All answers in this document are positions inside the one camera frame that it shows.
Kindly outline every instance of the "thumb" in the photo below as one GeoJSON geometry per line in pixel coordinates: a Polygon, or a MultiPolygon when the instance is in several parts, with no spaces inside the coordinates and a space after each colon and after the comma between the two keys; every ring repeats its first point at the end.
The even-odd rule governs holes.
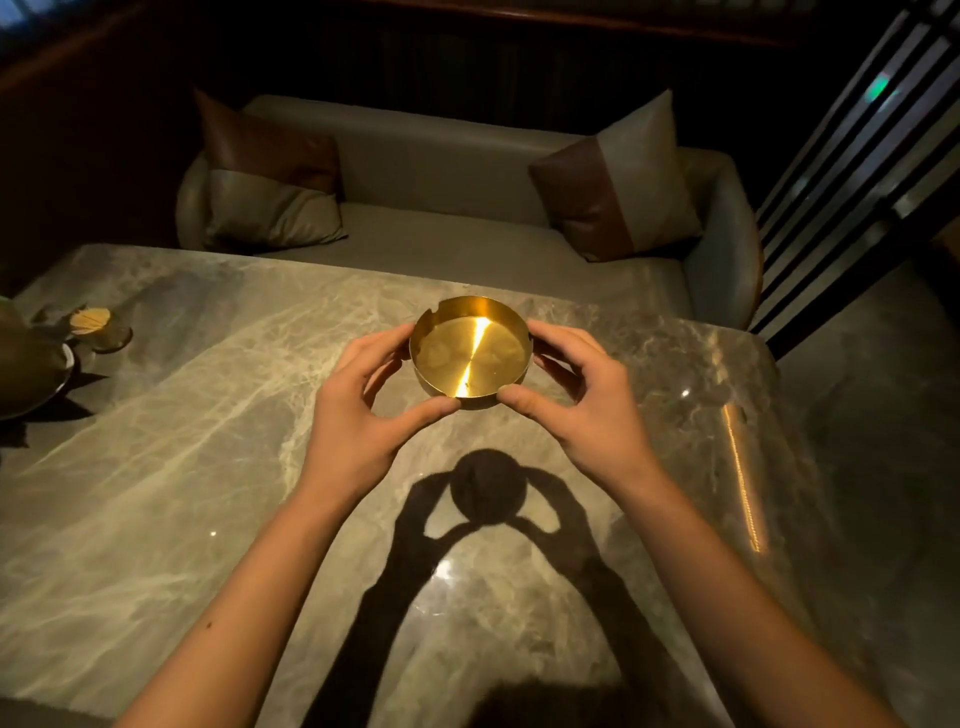
{"type": "Polygon", "coordinates": [[[524,417],[529,417],[551,435],[557,437],[561,422],[566,414],[566,407],[520,384],[500,387],[496,393],[496,398],[515,412],[524,417]]]}
{"type": "Polygon", "coordinates": [[[411,407],[402,415],[397,415],[391,422],[400,445],[416,435],[425,427],[452,415],[460,409],[460,401],[450,397],[431,397],[415,407],[411,407]]]}

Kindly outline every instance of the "bottle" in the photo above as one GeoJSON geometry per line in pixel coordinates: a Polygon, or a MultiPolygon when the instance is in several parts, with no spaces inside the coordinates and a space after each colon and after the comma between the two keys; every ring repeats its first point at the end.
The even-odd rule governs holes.
{"type": "Polygon", "coordinates": [[[0,297],[0,420],[19,417],[53,397],[70,375],[63,344],[23,321],[0,297]]]}

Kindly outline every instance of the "brown leather pillow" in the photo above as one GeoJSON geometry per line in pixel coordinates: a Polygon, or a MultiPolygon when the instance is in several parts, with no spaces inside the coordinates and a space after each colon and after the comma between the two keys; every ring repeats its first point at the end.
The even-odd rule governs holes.
{"type": "Polygon", "coordinates": [[[670,91],[529,171],[550,221],[587,260],[703,234],[677,157],[670,91]]]}
{"type": "Polygon", "coordinates": [[[207,234],[292,248],[345,236],[331,136],[234,111],[194,89],[210,165],[207,234]]]}

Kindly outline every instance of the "sofa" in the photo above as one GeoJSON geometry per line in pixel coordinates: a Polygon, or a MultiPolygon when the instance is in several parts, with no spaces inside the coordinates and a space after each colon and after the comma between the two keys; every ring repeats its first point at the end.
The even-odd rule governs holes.
{"type": "MultiPolygon", "coordinates": [[[[259,96],[245,109],[336,138],[348,238],[259,255],[398,273],[616,305],[745,328],[756,310],[762,256],[756,218],[727,155],[680,149],[704,235],[669,254],[587,262],[550,228],[527,166],[582,138],[401,111],[259,96]]],[[[177,199],[189,250],[207,236],[208,167],[200,154],[177,199]]]]}

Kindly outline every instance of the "marble table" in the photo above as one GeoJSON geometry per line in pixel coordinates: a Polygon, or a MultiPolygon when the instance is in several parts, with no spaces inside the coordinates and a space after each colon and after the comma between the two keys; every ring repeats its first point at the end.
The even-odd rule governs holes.
{"type": "MultiPolygon", "coordinates": [[[[628,365],[667,470],[803,628],[866,671],[816,468],[754,337],[461,283],[93,245],[16,300],[28,316],[108,306],[134,338],[83,354],[61,403],[72,416],[34,418],[26,447],[0,453],[0,694],[122,712],[290,492],[345,343],[464,293],[592,331],[628,365]]],[[[563,396],[539,370],[527,383],[563,396]]],[[[423,397],[404,368],[375,411],[423,397]]],[[[502,406],[415,437],[345,524],[258,725],[305,716],[730,721],[617,508],[502,406]],[[533,528],[503,522],[515,513],[533,528]]]]}

